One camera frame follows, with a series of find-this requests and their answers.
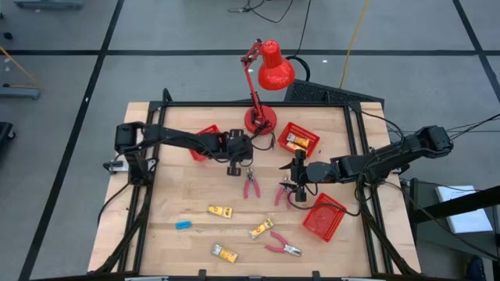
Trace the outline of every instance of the wooden surface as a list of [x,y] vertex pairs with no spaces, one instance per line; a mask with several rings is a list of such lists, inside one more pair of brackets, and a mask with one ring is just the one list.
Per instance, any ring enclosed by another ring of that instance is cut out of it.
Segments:
[[[148,103],[130,103],[125,122],[145,120]],[[364,111],[382,116],[378,103],[362,105]],[[216,124],[220,130],[243,128],[246,108],[168,108],[165,126],[198,132]],[[289,121],[312,130],[321,141],[309,162],[323,161],[336,156],[349,155],[345,119],[341,108],[274,108],[278,116],[277,138]],[[374,148],[389,144],[385,123],[363,116],[369,146]],[[265,147],[270,136],[255,140],[255,145]],[[261,198],[250,189],[243,200],[245,176],[226,176],[226,164],[215,161],[195,162],[188,150],[163,145],[156,173],[152,206],[148,221],[147,237],[141,264],[142,275],[197,275],[207,269],[209,276],[311,276],[319,270],[321,276],[369,276],[363,225],[360,217],[346,215],[330,243],[325,243],[302,226],[306,211],[286,208],[284,201],[274,206],[278,183],[287,172],[277,168],[290,162],[293,154],[283,148],[274,151],[254,151],[255,178],[261,189]],[[125,173],[111,177],[106,198],[114,194],[127,181]],[[398,183],[397,176],[387,181]],[[322,184],[324,192],[342,203],[351,212],[357,212],[354,183]],[[119,196],[102,215],[95,240],[89,269],[96,269],[113,251],[123,235],[127,220],[132,188]],[[387,236],[401,256],[419,271],[415,245],[402,199],[394,187],[379,189]],[[308,194],[311,205],[316,197]],[[208,205],[230,206],[232,219],[225,219],[206,212]],[[266,218],[275,223],[274,231],[302,250],[302,256],[278,254],[264,248],[266,244],[279,245],[269,231],[252,240],[248,231]],[[175,230],[175,222],[191,220],[190,229]],[[217,243],[239,256],[235,264],[211,254]],[[130,256],[134,255],[135,241]],[[377,248],[379,271],[384,271],[380,248]]]

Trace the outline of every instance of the yellow box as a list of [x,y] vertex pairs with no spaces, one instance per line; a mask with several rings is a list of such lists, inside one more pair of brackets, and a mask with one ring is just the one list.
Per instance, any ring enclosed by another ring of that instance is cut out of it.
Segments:
[[209,206],[208,211],[214,215],[220,215],[224,218],[230,219],[233,215],[233,209],[231,207],[220,207],[220,206]]
[[289,133],[287,136],[287,141],[291,141],[294,144],[298,144],[303,148],[307,148],[309,146],[309,139],[303,137],[297,137],[293,133]]
[[307,150],[305,148],[303,148],[303,147],[301,147],[301,146],[299,146],[297,144],[294,144],[291,141],[288,141],[287,146],[289,148],[293,149],[294,151],[296,151],[297,149],[302,149],[303,151],[307,152]]
[[248,233],[250,233],[250,236],[252,237],[252,239],[255,239],[255,238],[257,238],[257,236],[259,236],[264,231],[270,229],[273,226],[274,226],[274,224],[273,224],[273,222],[271,222],[271,219],[266,219],[263,224],[261,224],[260,226],[257,226],[257,228],[252,230],[252,231],[248,231]]
[[236,258],[238,257],[238,254],[227,250],[226,248],[220,246],[219,244],[213,245],[212,254],[219,256],[230,263],[234,263],[236,261]]

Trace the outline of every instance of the lamp shade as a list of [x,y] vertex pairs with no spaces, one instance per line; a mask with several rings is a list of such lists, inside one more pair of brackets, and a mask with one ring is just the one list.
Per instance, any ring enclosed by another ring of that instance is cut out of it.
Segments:
[[260,49],[262,65],[259,69],[259,84],[266,90],[281,90],[294,81],[295,70],[281,56],[280,45],[275,40],[264,42]]

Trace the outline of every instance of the pink pliers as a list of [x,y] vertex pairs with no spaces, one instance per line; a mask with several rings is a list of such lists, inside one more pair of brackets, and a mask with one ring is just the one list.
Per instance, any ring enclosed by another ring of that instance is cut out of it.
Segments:
[[293,254],[294,256],[300,257],[302,255],[302,251],[297,249],[296,247],[288,245],[288,242],[278,233],[275,233],[274,231],[271,231],[271,236],[278,239],[282,244],[283,247],[274,247],[271,245],[266,245],[266,249],[277,252],[277,253],[289,253]]
[[[284,182],[288,183],[289,181],[290,181],[290,179],[288,179],[288,176],[285,176]],[[290,201],[288,200],[288,197],[290,196],[289,194],[290,194],[291,190],[289,190],[288,187],[286,187],[286,186],[282,186],[278,190],[278,193],[276,194],[276,199],[274,199],[274,205],[278,206],[280,204],[280,199],[281,199],[281,195],[283,194],[283,192],[286,195],[285,200],[287,202],[287,208],[290,208],[291,205],[290,205]]]
[[253,176],[252,168],[247,168],[247,180],[245,182],[245,188],[243,189],[243,198],[248,198],[248,188],[250,187],[250,183],[253,183],[253,187],[255,188],[255,195],[260,198],[260,188],[257,180]]

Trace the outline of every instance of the lamp arm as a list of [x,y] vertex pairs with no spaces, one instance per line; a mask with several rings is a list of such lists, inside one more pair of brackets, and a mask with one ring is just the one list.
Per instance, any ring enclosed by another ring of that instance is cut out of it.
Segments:
[[255,119],[261,121],[263,115],[263,110],[260,106],[259,96],[257,96],[257,92],[253,87],[252,78],[250,77],[250,73],[248,70],[250,69],[250,65],[259,57],[260,48],[262,47],[263,42],[257,38],[253,46],[248,50],[247,54],[241,58],[241,64],[243,65],[243,69],[245,71],[245,76],[247,77],[248,85],[250,87],[250,91],[252,93],[252,101],[255,109],[257,109],[257,114],[255,115]]

